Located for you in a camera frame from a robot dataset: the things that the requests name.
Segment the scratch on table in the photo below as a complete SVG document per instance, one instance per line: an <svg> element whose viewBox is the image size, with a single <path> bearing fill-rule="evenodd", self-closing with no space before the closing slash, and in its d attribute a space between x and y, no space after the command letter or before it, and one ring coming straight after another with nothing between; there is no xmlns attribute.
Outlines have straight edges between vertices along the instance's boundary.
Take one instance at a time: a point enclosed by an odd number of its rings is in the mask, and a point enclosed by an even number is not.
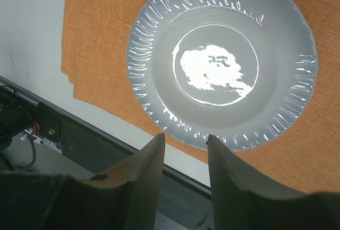
<svg viewBox="0 0 340 230"><path fill-rule="evenodd" d="M12 51L11 51L10 43L8 43L8 48L10 49L10 56L11 56L11 60L12 60L12 66L13 66L13 69L14 69L14 62L13 62L13 57L12 57Z"/></svg>

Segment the plate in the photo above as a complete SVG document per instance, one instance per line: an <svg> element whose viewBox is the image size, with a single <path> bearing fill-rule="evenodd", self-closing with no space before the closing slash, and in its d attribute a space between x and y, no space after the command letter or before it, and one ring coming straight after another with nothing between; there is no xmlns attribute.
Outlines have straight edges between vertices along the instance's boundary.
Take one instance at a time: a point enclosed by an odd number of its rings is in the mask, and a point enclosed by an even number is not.
<svg viewBox="0 0 340 230"><path fill-rule="evenodd" d="M133 92L159 127L207 149L285 132L311 99L316 44L292 0L149 0L127 46Z"/></svg>

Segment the orange cloth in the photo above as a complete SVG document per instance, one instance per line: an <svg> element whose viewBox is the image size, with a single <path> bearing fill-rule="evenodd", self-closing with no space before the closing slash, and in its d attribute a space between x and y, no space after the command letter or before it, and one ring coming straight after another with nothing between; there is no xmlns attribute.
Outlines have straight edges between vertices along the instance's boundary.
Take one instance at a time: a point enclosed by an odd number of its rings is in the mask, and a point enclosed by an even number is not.
<svg viewBox="0 0 340 230"><path fill-rule="evenodd" d="M161 129L135 99L126 71L131 25L147 0L66 0L62 71L74 97L156 135ZM237 155L271 178L311 192L340 190L340 0L293 0L317 42L314 95L299 120L274 141ZM169 135L167 143L207 162L207 152Z"/></svg>

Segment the gray floor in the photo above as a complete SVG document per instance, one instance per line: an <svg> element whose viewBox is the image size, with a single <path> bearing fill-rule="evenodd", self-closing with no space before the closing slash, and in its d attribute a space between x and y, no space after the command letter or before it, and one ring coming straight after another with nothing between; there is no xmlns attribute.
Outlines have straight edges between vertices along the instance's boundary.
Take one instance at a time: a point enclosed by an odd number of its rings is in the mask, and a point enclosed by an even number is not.
<svg viewBox="0 0 340 230"><path fill-rule="evenodd" d="M14 137L12 144L3 151L13 166L25 166L32 160L32 150L28 141L22 141L22 135ZM94 174L61 155L45 144L35 144L37 159L32 166L36 173L69 174L79 180L89 179ZM168 217L157 213L155 230L187 230Z"/></svg>

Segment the white tabletop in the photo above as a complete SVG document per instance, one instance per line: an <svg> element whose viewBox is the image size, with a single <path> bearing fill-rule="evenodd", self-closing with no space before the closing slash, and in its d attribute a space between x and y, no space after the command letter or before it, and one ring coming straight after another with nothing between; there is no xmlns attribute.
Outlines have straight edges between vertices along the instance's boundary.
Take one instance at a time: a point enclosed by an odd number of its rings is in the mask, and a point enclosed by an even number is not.
<svg viewBox="0 0 340 230"><path fill-rule="evenodd" d="M73 98L73 85L61 72L64 2L0 0L0 75L141 149L152 139L150 134ZM165 164L210 186L208 165L170 145L166 146Z"/></svg>

